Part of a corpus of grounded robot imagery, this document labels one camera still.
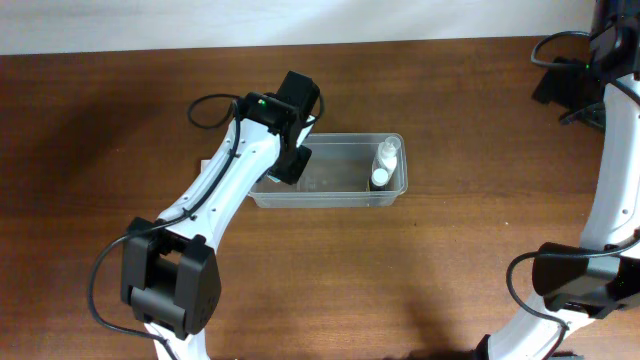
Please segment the dark bottle white cap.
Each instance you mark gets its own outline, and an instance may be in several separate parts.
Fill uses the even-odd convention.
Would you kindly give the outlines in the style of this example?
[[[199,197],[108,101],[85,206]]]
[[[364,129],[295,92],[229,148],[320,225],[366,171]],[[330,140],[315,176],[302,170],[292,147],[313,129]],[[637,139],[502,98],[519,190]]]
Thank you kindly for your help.
[[[384,191],[389,182],[389,174],[384,168],[377,168],[372,171],[368,182],[370,191]]]

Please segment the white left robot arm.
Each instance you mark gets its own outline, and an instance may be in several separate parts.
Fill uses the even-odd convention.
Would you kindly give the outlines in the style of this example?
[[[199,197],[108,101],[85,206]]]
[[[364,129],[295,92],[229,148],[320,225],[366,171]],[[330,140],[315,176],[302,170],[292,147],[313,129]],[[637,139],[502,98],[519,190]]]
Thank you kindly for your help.
[[[303,140],[322,101],[290,71],[274,93],[232,101],[233,120],[215,155],[155,221],[134,219],[124,242],[121,299],[161,359],[204,359],[204,328],[221,295],[216,252],[244,198],[263,177],[294,184],[311,157]]]

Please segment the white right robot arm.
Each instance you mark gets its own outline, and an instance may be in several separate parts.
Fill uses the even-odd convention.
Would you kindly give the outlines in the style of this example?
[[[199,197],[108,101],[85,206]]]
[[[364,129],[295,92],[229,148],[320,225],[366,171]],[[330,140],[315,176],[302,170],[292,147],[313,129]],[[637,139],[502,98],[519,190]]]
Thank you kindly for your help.
[[[639,305],[639,4],[599,1],[588,63],[532,63],[594,78],[604,147],[594,203],[577,247],[545,243],[509,264],[519,310],[473,359],[552,359],[575,331]]]

